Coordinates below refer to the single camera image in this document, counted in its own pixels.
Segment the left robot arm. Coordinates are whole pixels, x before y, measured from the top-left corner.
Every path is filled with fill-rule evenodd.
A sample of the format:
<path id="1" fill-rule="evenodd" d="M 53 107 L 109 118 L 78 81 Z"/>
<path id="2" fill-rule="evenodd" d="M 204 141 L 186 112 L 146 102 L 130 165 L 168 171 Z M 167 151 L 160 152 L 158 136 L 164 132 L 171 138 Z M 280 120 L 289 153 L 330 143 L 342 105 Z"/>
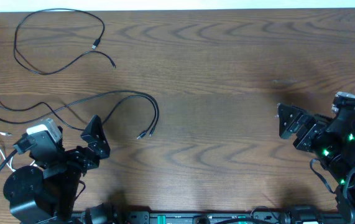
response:
<path id="1" fill-rule="evenodd" d="M 14 145 L 18 154 L 29 153 L 34 164 L 14 171 L 3 188 L 11 214 L 21 223 L 123 223 L 114 205 L 102 203 L 76 214 L 81 177 L 99 167 L 110 155 L 101 118 L 94 115 L 81 138 L 86 147 L 66 150 L 62 128 L 44 119 L 27 128 Z"/>

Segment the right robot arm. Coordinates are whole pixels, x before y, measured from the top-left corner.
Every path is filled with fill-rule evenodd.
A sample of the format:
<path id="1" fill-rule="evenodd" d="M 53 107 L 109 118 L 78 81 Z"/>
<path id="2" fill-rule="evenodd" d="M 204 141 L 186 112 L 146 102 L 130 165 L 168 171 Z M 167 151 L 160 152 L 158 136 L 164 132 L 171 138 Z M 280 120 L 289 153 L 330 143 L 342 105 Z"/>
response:
<path id="1" fill-rule="evenodd" d="M 338 106 L 335 117 L 311 114 L 279 104 L 279 136 L 296 135 L 293 146 L 313 153 L 338 186 L 337 209 L 347 223 L 355 223 L 355 102 Z"/>

